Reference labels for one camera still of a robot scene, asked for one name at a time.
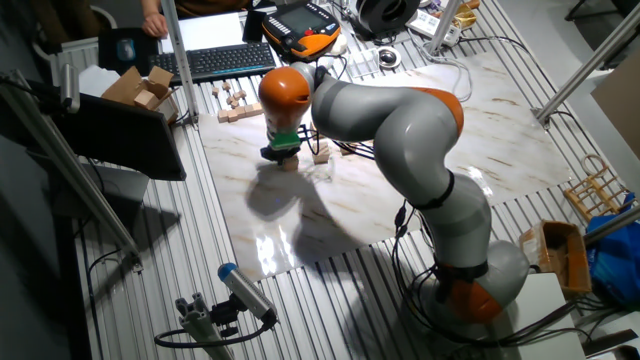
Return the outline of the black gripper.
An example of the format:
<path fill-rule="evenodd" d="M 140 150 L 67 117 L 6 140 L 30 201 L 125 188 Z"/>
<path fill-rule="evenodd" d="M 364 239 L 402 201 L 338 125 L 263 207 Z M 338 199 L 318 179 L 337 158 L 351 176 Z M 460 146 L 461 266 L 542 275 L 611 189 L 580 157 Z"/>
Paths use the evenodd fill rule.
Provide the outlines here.
<path fill-rule="evenodd" d="M 276 164 L 280 164 L 280 159 L 287 159 L 291 157 L 294 163 L 299 163 L 300 158 L 299 154 L 297 154 L 299 151 L 299 146 L 280 150 L 273 149 L 270 146 L 266 146 L 260 149 L 261 157 L 263 159 Z"/>

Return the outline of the person right hand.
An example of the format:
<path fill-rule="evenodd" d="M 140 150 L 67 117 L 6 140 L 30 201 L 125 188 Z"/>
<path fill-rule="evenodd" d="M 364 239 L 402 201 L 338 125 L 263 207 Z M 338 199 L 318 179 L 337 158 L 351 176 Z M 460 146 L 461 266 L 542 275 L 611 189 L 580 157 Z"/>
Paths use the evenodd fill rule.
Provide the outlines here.
<path fill-rule="evenodd" d="M 154 38 L 165 38 L 168 35 L 168 26 L 165 17 L 159 13 L 149 13 L 144 15 L 142 30 Z"/>

